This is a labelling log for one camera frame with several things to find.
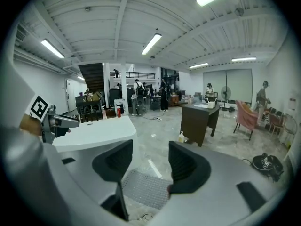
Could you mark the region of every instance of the white door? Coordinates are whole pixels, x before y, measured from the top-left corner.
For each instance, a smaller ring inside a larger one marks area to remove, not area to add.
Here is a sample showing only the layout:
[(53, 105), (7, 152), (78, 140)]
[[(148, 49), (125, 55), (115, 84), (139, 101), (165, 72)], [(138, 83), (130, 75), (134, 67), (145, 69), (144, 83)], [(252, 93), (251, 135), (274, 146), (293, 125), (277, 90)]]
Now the white door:
[(69, 112), (76, 110), (74, 87), (73, 86), (74, 85), (70, 80), (66, 80), (67, 102), (68, 102), (68, 111)]

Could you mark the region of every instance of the electric fan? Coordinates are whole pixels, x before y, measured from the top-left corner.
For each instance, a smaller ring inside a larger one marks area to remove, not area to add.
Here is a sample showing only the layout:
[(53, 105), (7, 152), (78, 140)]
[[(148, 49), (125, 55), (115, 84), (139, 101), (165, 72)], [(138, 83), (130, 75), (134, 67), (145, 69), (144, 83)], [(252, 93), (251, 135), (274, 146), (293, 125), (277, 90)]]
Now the electric fan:
[(227, 111), (229, 108), (226, 108), (226, 100), (229, 100), (231, 97), (231, 89), (228, 86), (224, 86), (221, 90), (221, 96), (224, 99), (224, 107), (222, 107), (222, 111)]

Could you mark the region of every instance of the black bag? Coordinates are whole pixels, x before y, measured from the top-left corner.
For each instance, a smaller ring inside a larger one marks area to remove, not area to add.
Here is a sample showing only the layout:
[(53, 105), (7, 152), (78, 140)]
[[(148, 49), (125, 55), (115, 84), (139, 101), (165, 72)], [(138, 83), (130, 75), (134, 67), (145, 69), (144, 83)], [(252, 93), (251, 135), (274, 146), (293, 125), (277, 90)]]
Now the black bag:
[(277, 157), (267, 155), (266, 153), (253, 157), (252, 167), (261, 174), (272, 177), (274, 182), (277, 182), (283, 173), (283, 165), (280, 160)]
[(136, 82), (136, 84), (138, 85), (138, 87), (137, 87), (137, 89), (136, 89), (137, 95), (138, 95), (138, 96), (143, 96), (143, 93), (144, 93), (144, 88), (143, 88), (143, 86), (142, 86), (142, 85), (139, 85), (137, 82)]

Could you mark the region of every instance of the column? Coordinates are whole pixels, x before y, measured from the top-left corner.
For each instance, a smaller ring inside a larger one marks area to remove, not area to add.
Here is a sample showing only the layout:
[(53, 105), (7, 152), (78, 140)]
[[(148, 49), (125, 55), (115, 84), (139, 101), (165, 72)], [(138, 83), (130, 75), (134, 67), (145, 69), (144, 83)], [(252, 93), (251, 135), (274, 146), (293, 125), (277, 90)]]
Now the column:
[(126, 60), (121, 60), (121, 86), (122, 86), (122, 98), (124, 115), (128, 115), (128, 103), (127, 103), (127, 74), (126, 74)]
[(107, 108), (109, 108), (109, 81), (110, 81), (110, 64), (104, 63), (103, 64), (103, 84), (104, 84), (104, 97), (105, 97), (105, 105)]

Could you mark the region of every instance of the backpack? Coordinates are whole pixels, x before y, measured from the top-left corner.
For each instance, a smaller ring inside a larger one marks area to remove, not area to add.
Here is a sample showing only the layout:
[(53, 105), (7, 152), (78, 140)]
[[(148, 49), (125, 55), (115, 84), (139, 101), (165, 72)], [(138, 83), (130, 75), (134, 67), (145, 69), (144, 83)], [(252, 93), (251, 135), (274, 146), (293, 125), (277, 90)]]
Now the backpack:
[(138, 85), (137, 89), (136, 89), (136, 92), (137, 92), (137, 95), (138, 96), (143, 96), (143, 92), (144, 92), (144, 88), (142, 85), (139, 85), (137, 82), (136, 84)]

